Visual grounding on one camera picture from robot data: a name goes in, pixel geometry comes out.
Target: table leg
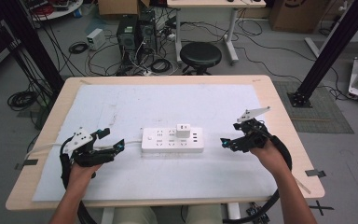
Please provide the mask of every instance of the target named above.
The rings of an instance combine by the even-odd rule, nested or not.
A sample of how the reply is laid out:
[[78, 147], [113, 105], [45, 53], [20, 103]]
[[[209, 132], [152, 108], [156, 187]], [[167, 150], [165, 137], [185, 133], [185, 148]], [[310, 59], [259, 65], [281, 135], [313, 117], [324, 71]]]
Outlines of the table leg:
[[176, 49], [176, 61], [181, 64], [180, 50], [182, 49], [182, 41], [180, 37], [180, 8], [176, 9], [176, 36], [175, 36], [175, 49]]
[[239, 203], [228, 203], [227, 212], [229, 219], [239, 219], [241, 218], [240, 204]]
[[112, 224], [115, 207], [105, 207], [103, 209], [103, 219], [101, 224]]
[[237, 19], [237, 12], [238, 12], [237, 8], [232, 9], [228, 33], [227, 35], [225, 35], [225, 43], [228, 48], [231, 65], [239, 61], [237, 52], [235, 52], [234, 46], [232, 45], [231, 42], [232, 34], [234, 33], [235, 20]]

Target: gray floor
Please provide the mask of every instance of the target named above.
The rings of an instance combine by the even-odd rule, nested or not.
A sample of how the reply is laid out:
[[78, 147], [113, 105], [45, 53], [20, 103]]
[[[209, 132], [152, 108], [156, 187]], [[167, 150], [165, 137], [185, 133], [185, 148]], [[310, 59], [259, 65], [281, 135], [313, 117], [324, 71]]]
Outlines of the gray floor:
[[[270, 31], [267, 21], [259, 21], [259, 24], [263, 27], [263, 34], [253, 37], [254, 41], [268, 47], [292, 49], [313, 60], [314, 57], [303, 38], [312, 36], [314, 40], [319, 41], [317, 42], [319, 45], [324, 40], [324, 37], [318, 34], [302, 35]], [[68, 47], [76, 41], [84, 41], [85, 36], [94, 28], [101, 27], [113, 33], [117, 29], [116, 21], [101, 21], [93, 16], [79, 19], [68, 16], [52, 21], [51, 25], [62, 50], [67, 55]], [[217, 23], [217, 25], [227, 28], [226, 23]], [[248, 31], [258, 32], [257, 26], [252, 21], [247, 21], [244, 27]], [[183, 30], [185, 30], [183, 31], [184, 39], [216, 40], [215, 36], [204, 29], [184, 26]], [[219, 35], [223, 34], [214, 28], [211, 28], [211, 31]], [[56, 63], [54, 50], [46, 34], [42, 30], [39, 30], [39, 34]], [[249, 62], [243, 49], [237, 49], [241, 61], [230, 66], [223, 45], [218, 43], [217, 46], [221, 48], [224, 59], [216, 67], [209, 69], [214, 75], [266, 74], [271, 76], [272, 80], [294, 80], [287, 77], [275, 77], [262, 64]], [[294, 76], [303, 80], [313, 65], [313, 61], [304, 59], [298, 54], [281, 49], [261, 48], [243, 36], [234, 42], [234, 46], [246, 48], [252, 60], [263, 61], [271, 72], [278, 75]], [[166, 49], [169, 52], [167, 58], [173, 60], [173, 44], [168, 45]], [[85, 72], [86, 55], [83, 53], [71, 56], [71, 61], [82, 72]], [[95, 56], [92, 62], [107, 68], [117, 63], [119, 57], [118, 48], [112, 47]], [[346, 91], [349, 86], [354, 57], [358, 57], [358, 43], [350, 43], [334, 64], [339, 77], [338, 86], [343, 91]], [[62, 70], [62, 75], [71, 76], [67, 68]], [[325, 85], [334, 86], [335, 81], [336, 75], [330, 70], [323, 82]], [[28, 144], [38, 134], [29, 118], [18, 118], [18, 112], [10, 110], [7, 106], [7, 98], [15, 92], [26, 90], [27, 86], [28, 81], [13, 58], [5, 59], [0, 64], [0, 223], [47, 223], [52, 214], [52, 211], [12, 212], [5, 208], [7, 197], [20, 174], [20, 171], [15, 170], [14, 167], [21, 162]], [[324, 210], [324, 216], [321, 216], [318, 210], [313, 210], [317, 220], [320, 223], [358, 223], [358, 103], [354, 101], [336, 101], [336, 103], [353, 128], [354, 134], [299, 133], [299, 137], [314, 167], [324, 170], [327, 174], [327, 177], [322, 178], [326, 193], [319, 202], [322, 206], [331, 206], [335, 209], [334, 211]], [[311, 200], [309, 204], [316, 205], [316, 202]], [[243, 214], [247, 206], [247, 204], [241, 206]], [[161, 220], [160, 223], [183, 223], [178, 206], [156, 208], [156, 212]], [[101, 209], [91, 209], [91, 213], [96, 220], [101, 219]], [[268, 211], [268, 215], [271, 219], [270, 223], [282, 223], [281, 208], [278, 203]]]

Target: white power strip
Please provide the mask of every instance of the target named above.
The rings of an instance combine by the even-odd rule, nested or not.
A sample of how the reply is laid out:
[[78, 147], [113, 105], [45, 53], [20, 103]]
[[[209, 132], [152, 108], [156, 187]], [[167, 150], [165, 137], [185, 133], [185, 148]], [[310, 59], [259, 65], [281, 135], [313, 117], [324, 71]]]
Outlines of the white power strip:
[[176, 128], [145, 128], [142, 137], [143, 152], [202, 152], [202, 128], [178, 124]]

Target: stool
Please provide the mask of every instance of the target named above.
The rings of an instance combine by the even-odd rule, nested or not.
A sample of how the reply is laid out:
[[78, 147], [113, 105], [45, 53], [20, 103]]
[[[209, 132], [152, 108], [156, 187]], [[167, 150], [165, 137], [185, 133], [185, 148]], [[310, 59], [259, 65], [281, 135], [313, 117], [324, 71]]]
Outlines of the stool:
[[187, 64], [187, 67], [183, 69], [184, 75], [191, 75], [193, 72], [196, 72], [197, 75], [210, 75], [206, 69], [220, 63], [222, 52], [212, 44], [193, 42], [182, 47], [180, 58]]

